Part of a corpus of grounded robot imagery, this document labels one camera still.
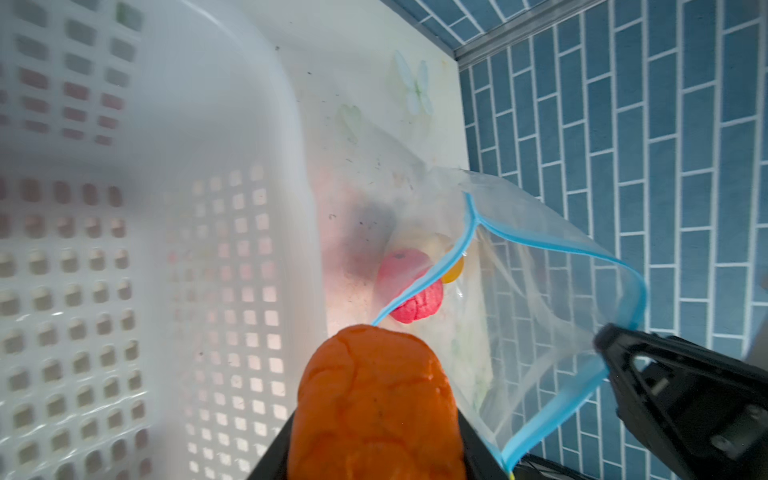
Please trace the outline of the clear zip bag blue zipper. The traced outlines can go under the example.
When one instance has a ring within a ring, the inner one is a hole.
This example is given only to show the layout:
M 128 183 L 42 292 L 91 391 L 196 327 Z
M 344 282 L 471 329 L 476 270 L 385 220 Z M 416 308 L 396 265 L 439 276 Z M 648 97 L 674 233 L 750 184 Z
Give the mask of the clear zip bag blue zipper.
M 367 323 L 425 341 L 460 411 L 511 470 L 606 378 L 594 337 L 639 326 L 641 275 L 513 183 L 461 169 L 455 140 L 422 161 L 349 104 L 305 125 L 328 330 Z M 426 232 L 455 240 L 430 273 L 441 280 L 464 255 L 463 273 L 443 284 L 436 314 L 375 324 L 380 264 Z

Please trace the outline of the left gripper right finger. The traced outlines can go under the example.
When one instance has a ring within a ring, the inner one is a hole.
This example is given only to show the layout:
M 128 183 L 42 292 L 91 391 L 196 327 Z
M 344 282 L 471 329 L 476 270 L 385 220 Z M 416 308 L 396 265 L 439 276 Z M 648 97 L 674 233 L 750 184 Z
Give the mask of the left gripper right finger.
M 462 412 L 458 413 L 458 425 L 463 443 L 466 479 L 509 480 L 510 475 L 499 465 Z

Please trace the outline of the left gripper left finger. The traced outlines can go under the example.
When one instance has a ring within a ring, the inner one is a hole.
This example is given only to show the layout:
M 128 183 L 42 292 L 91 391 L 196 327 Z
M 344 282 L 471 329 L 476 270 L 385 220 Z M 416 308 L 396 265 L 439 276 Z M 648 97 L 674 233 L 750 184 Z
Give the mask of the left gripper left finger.
M 294 414 L 288 418 L 283 428 L 277 434 L 275 440 L 267 448 L 264 456 L 258 461 L 256 467 L 248 475 L 248 480 L 288 479 L 288 456 L 293 420 Z

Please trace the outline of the orange toy tangerine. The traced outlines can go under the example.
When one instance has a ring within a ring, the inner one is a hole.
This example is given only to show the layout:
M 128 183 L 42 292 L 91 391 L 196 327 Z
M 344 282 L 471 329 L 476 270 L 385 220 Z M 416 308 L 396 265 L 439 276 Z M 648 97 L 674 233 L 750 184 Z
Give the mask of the orange toy tangerine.
M 298 388 L 290 479 L 464 479 L 450 382 L 419 338 L 370 325 L 340 330 Z

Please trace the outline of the pink toy fruit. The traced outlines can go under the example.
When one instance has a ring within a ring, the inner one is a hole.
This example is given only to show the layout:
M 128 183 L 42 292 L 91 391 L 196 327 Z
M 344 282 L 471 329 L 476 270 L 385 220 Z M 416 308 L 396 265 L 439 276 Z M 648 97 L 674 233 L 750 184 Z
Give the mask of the pink toy fruit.
M 385 256 L 377 272 L 374 300 L 379 308 L 374 323 L 391 317 L 411 324 L 436 314 L 444 299 L 444 286 L 430 273 L 434 262 L 415 248 L 395 250 Z

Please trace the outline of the yellow toy lemon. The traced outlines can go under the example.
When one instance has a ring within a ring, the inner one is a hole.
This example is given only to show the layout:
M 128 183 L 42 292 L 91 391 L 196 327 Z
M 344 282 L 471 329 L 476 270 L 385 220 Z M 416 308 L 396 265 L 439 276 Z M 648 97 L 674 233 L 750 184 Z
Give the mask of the yellow toy lemon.
M 463 273 L 465 265 L 465 256 L 460 255 L 458 260 L 451 266 L 451 268 L 441 277 L 443 284 L 450 284 L 455 282 Z

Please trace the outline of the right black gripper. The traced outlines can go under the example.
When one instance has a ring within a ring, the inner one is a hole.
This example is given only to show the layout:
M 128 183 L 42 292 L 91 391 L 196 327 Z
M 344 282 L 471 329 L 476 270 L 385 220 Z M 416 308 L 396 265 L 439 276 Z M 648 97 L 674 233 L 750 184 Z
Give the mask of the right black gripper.
M 765 373 L 680 337 L 615 324 L 594 346 L 617 416 L 678 478 L 766 478 Z

